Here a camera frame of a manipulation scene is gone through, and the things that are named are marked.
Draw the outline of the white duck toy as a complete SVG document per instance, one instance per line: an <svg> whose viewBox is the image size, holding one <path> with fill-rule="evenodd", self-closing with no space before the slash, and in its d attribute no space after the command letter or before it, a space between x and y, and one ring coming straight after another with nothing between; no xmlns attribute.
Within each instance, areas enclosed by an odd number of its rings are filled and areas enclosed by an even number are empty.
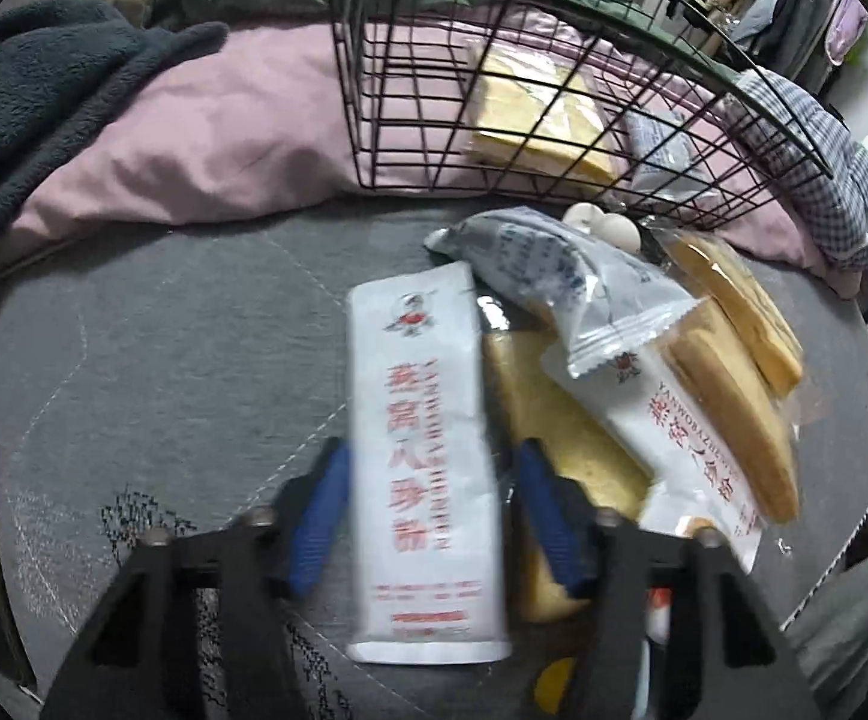
<svg viewBox="0 0 868 720"><path fill-rule="evenodd" d="M627 216L606 213L593 203L576 203L562 216L562 223L584 232L590 238L600 239L628 254L637 255L642 247L639 227Z"/></svg>

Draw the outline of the grey blue snack packet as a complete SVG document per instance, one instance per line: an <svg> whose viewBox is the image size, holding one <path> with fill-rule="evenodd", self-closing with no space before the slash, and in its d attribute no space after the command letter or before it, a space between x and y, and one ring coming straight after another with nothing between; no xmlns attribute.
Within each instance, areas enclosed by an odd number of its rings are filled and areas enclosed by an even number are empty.
<svg viewBox="0 0 868 720"><path fill-rule="evenodd" d="M574 379L639 351L701 305L662 268L528 206L476 213L424 245L550 323Z"/></svg>

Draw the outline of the dark teal fleece blanket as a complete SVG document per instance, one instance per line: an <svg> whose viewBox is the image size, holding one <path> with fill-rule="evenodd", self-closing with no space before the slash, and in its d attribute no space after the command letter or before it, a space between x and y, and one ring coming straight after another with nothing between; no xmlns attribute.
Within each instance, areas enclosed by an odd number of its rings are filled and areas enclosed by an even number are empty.
<svg viewBox="0 0 868 720"><path fill-rule="evenodd" d="M229 30L141 28L103 0L35 0L0 15L0 232L155 75L217 52Z"/></svg>

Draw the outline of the bagged bread slice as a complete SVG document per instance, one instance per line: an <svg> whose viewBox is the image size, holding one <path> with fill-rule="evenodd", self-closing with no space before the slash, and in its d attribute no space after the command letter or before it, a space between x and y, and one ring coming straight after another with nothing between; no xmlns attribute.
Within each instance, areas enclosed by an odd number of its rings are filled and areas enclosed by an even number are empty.
<svg viewBox="0 0 868 720"><path fill-rule="evenodd" d="M702 232L660 229L653 236L674 265L719 303L772 394L788 397L803 380L803 346L735 249Z"/></svg>

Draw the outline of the clothes rack with garments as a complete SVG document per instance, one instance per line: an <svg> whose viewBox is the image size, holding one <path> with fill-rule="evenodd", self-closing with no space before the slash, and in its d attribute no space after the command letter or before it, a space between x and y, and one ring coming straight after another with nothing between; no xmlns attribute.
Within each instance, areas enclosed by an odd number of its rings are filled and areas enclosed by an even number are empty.
<svg viewBox="0 0 868 720"><path fill-rule="evenodd" d="M710 59L754 62L819 99L868 26L860 0L666 0L666 16Z"/></svg>

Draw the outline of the blue duck toy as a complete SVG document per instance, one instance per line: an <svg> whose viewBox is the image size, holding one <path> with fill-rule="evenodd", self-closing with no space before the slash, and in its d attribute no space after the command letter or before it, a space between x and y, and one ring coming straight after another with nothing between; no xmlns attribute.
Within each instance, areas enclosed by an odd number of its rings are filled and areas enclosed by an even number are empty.
<svg viewBox="0 0 868 720"><path fill-rule="evenodd" d="M549 663L538 674L533 684L533 702L544 715L555 717L559 712L575 665L577 665L575 656L564 656Z"/></svg>

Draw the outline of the blue checked pillow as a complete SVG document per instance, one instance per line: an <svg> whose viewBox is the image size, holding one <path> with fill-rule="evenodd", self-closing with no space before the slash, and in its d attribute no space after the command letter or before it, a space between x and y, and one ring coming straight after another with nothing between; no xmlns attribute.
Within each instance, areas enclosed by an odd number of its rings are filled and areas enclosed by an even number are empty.
<svg viewBox="0 0 868 720"><path fill-rule="evenodd" d="M827 265L868 270L868 149L850 130L767 68L736 76L720 117L793 206Z"/></svg>

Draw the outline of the white red-text snack packet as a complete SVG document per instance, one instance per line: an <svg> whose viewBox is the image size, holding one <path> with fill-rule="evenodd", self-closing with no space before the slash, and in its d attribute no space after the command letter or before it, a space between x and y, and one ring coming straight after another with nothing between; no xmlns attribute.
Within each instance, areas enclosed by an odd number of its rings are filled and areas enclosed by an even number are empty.
<svg viewBox="0 0 868 720"><path fill-rule="evenodd" d="M347 349L358 610L347 653L421 667L504 660L500 496L471 268L359 284Z"/></svg>

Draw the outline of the pink bed sheet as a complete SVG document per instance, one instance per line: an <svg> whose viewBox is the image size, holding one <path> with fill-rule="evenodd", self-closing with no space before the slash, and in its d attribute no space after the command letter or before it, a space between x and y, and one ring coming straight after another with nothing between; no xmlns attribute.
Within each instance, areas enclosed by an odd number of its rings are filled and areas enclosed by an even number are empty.
<svg viewBox="0 0 868 720"><path fill-rule="evenodd" d="M0 271L105 223L253 220L358 188L329 26L235 29L41 179L0 234Z"/></svg>

